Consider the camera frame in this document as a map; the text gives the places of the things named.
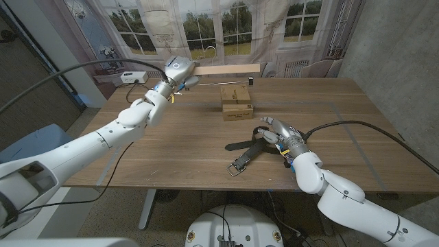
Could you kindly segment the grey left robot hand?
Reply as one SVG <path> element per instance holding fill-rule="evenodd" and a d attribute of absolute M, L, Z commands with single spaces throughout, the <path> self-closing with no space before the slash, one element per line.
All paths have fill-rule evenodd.
<path fill-rule="evenodd" d="M 195 61 L 186 57 L 172 56 L 168 59 L 164 72 L 171 85 L 175 86 L 176 91 L 191 88 L 199 83 L 200 78 L 191 74 L 196 65 Z"/>

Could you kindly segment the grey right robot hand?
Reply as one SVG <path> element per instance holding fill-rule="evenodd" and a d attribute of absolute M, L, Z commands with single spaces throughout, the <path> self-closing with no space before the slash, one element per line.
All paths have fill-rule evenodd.
<path fill-rule="evenodd" d="M 281 150 L 283 152 L 288 150 L 288 154 L 292 158 L 309 152 L 301 133 L 288 123 L 271 117 L 262 117 L 260 120 L 272 127 L 272 131 L 259 130 L 267 142 L 282 145 Z"/>

